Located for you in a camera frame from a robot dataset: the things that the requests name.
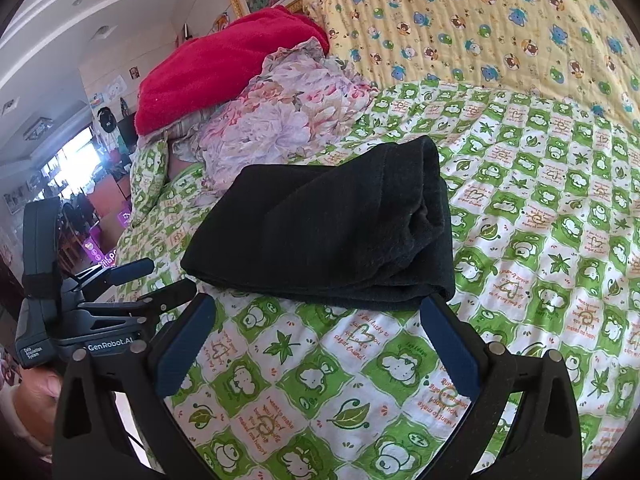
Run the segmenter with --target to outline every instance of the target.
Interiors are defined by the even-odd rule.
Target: yellow quilt
[[[640,56],[611,0],[305,0],[332,53],[386,87],[422,78],[569,97],[640,133]]]

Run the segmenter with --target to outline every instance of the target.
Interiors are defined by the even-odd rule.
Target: screw
[[[549,355],[549,359],[551,359],[552,361],[555,361],[556,363],[559,363],[560,361],[562,361],[562,354],[558,351],[558,350],[549,350],[548,352]]]
[[[489,352],[491,352],[492,354],[502,355],[504,354],[505,350],[506,348],[502,343],[498,343],[497,341],[491,341],[489,343]]]
[[[73,354],[74,361],[82,361],[86,357],[86,350],[84,348],[79,348]]]
[[[136,339],[129,345],[129,350],[134,354],[142,354],[146,350],[146,343],[142,339]]]

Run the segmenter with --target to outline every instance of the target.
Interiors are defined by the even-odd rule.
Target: ceiling light
[[[43,134],[53,127],[53,120],[44,117],[39,118],[36,123],[22,134],[24,140],[38,140]]]
[[[18,107],[18,100],[20,98],[17,97],[15,99],[10,99],[2,105],[2,115],[5,115],[9,112],[14,111]]]
[[[95,34],[91,38],[92,40],[104,40],[107,38],[114,30],[116,30],[117,25],[115,27],[110,27],[109,25],[103,25],[98,30],[95,31]]]

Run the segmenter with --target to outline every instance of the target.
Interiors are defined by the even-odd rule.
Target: finger
[[[62,378],[48,368],[30,368],[20,370],[24,386],[37,396],[47,396],[57,399],[62,388]]]

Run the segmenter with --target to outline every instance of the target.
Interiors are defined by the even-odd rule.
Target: blue gripper pad
[[[159,397],[178,392],[215,320],[216,302],[208,294],[198,294],[174,321],[167,333],[171,340],[156,365],[156,394]]]
[[[124,285],[151,274],[154,268],[154,261],[151,258],[142,258],[129,264],[113,267],[109,271],[107,281],[110,285]]]
[[[478,362],[431,298],[420,304],[420,322],[458,393],[476,400],[481,384]]]

